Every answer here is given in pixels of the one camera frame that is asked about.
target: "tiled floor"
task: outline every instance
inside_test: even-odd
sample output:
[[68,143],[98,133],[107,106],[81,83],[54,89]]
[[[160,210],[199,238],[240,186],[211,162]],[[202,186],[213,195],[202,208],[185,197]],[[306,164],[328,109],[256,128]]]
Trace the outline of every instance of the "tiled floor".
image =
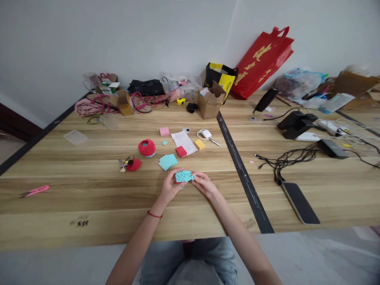
[[[368,227],[256,237],[284,284],[380,284],[380,238]],[[0,283],[104,284],[123,249],[113,245],[0,253]],[[253,284],[238,255],[236,262],[239,284]]]

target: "black bag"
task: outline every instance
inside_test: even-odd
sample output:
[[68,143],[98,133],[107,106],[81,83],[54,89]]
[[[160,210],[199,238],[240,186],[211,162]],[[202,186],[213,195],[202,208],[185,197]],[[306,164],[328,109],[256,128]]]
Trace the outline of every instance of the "black bag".
[[140,92],[141,96],[165,95],[162,84],[158,79],[148,81],[132,80],[128,91],[130,94]]

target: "hand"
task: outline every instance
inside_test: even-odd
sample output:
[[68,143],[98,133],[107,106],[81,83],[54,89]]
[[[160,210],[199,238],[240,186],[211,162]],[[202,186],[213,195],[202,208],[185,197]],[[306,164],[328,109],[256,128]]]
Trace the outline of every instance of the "hand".
[[191,181],[191,184],[198,188],[198,190],[207,198],[210,199],[215,193],[218,192],[218,189],[206,174],[196,171],[193,172],[193,175],[195,175],[195,177],[194,181]]
[[177,168],[169,172],[162,185],[162,192],[160,194],[159,199],[167,205],[174,196],[178,193],[178,191],[187,184],[187,182],[182,182],[180,184],[173,185],[175,181],[175,174],[179,171],[185,170],[185,168]]

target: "pink sandal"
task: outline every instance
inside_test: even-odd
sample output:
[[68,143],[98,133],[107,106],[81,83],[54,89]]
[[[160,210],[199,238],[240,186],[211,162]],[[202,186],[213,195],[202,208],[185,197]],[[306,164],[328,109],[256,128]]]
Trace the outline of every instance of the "pink sandal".
[[147,103],[145,103],[140,92],[132,93],[130,96],[131,96],[133,105],[135,106],[138,112],[150,113],[152,111],[152,107],[148,105]]

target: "pink paper square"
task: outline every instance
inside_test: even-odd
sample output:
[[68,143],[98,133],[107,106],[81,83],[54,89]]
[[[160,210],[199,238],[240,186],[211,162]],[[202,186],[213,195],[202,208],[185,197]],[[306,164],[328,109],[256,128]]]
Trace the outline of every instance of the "pink paper square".
[[168,127],[160,128],[160,135],[161,137],[170,135],[169,128]]

